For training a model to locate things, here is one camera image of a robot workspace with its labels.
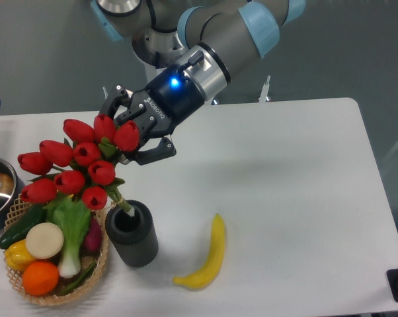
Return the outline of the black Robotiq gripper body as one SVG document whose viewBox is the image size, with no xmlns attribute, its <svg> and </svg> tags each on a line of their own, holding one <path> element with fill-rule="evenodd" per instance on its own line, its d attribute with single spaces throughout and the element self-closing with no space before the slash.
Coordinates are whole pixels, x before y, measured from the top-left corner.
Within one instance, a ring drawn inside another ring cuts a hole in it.
<svg viewBox="0 0 398 317">
<path fill-rule="evenodd" d="M 138 149 L 150 139 L 171 134 L 176 126 L 205 103 L 193 64 L 174 64 L 133 92 L 130 107 L 114 118 L 114 144 Z"/>
</svg>

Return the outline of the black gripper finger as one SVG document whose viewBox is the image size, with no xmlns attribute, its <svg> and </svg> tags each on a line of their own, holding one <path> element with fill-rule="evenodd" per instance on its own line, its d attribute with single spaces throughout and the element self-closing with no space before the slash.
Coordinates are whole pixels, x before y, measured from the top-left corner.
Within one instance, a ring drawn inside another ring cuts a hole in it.
<svg viewBox="0 0 398 317">
<path fill-rule="evenodd" d="M 122 85 L 114 85 L 108 93 L 99 114 L 104 114 L 112 119 L 119 111 L 128 110 L 133 92 Z"/>
<path fill-rule="evenodd" d="M 121 154 L 121 163 L 124 165 L 130 162 L 136 162 L 138 165 L 146 165 L 159 160 L 167 159 L 175 156 L 177 150 L 173 142 L 168 137 L 162 137 L 158 145 L 146 151 L 138 151 L 134 154 Z"/>
</svg>

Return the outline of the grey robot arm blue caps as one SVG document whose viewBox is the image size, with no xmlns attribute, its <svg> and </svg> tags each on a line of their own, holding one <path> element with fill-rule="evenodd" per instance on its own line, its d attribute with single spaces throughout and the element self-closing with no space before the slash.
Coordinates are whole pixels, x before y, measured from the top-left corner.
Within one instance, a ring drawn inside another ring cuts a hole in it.
<svg viewBox="0 0 398 317">
<path fill-rule="evenodd" d="M 132 151 L 101 143 L 113 162 L 149 164 L 175 155 L 175 128 L 209 103 L 279 41 L 280 29 L 298 18 L 305 1 L 92 1 L 113 40 L 132 38 L 136 55 L 153 68 L 147 85 L 115 85 L 101 113 L 117 127 L 133 122 Z"/>
</svg>

